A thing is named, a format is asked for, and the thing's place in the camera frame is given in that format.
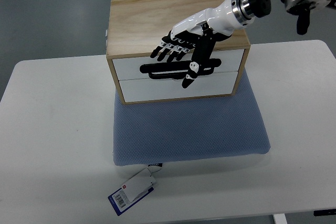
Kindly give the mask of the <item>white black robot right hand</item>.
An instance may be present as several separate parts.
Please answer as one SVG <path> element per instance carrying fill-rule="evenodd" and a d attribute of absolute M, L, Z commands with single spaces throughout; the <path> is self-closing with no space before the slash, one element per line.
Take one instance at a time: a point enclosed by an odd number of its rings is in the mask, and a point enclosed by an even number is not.
<path fill-rule="evenodd" d="M 162 37 L 150 57 L 162 61 L 170 53 L 167 62 L 173 59 L 179 61 L 193 50 L 187 74 L 182 81 L 182 87 L 186 89 L 204 70 L 215 44 L 228 39 L 235 30 L 237 20 L 233 14 L 234 6 L 235 0 L 224 0 L 216 8 L 204 9 L 177 23 Z"/>

